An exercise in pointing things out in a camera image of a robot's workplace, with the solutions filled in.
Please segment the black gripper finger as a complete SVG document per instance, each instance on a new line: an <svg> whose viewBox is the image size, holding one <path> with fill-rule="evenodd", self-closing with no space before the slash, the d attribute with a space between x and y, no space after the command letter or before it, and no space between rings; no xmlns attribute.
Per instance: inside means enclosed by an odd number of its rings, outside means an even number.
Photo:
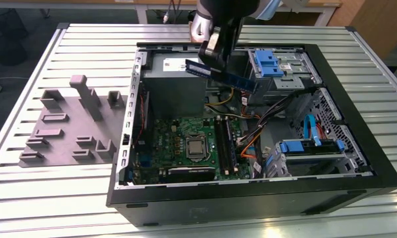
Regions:
<svg viewBox="0 0 397 238"><path fill-rule="evenodd" d="M199 58L211 68L225 71L232 53L232 42L223 33L213 33L199 50Z"/></svg>

